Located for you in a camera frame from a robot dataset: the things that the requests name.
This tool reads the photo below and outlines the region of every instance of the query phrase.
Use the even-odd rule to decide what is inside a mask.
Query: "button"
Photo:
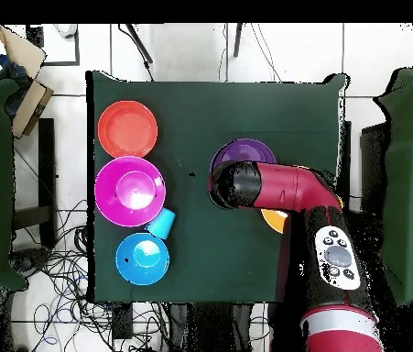
[[[340,271],[334,267],[330,267],[328,272],[330,272],[330,275],[333,277],[338,277],[340,275]]]
[[[350,267],[353,261],[349,251],[339,246],[328,247],[324,257],[331,265],[344,268]]]
[[[344,269],[342,273],[344,274],[344,277],[349,278],[350,280],[354,279],[354,273],[349,269]]]

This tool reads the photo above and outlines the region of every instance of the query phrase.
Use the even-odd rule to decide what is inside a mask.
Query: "purple plate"
[[[100,213],[118,226],[141,226],[158,215],[166,186],[158,169],[145,159],[120,157],[99,171],[95,202]]]
[[[254,139],[235,139],[222,146],[211,162],[211,172],[227,160],[252,160],[254,162],[276,163],[275,155],[269,147]]]

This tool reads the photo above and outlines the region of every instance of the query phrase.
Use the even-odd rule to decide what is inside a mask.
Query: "orange plate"
[[[100,116],[97,129],[100,144],[114,158],[143,158],[158,138],[156,118],[137,101],[110,105]]]
[[[280,234],[284,231],[284,222],[286,221],[286,213],[282,211],[270,211],[269,209],[262,209],[261,214],[271,228]]]

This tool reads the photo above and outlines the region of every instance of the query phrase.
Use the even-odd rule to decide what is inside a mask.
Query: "magenta plate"
[[[145,159],[120,157],[99,171],[95,202],[100,213],[118,226],[141,226],[158,215],[166,186],[158,169]]]

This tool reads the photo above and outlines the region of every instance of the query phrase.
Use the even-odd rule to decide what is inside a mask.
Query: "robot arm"
[[[212,173],[210,196],[224,209],[265,208],[303,215],[307,352],[382,352],[362,268],[340,201],[317,173],[297,166],[228,161]]]

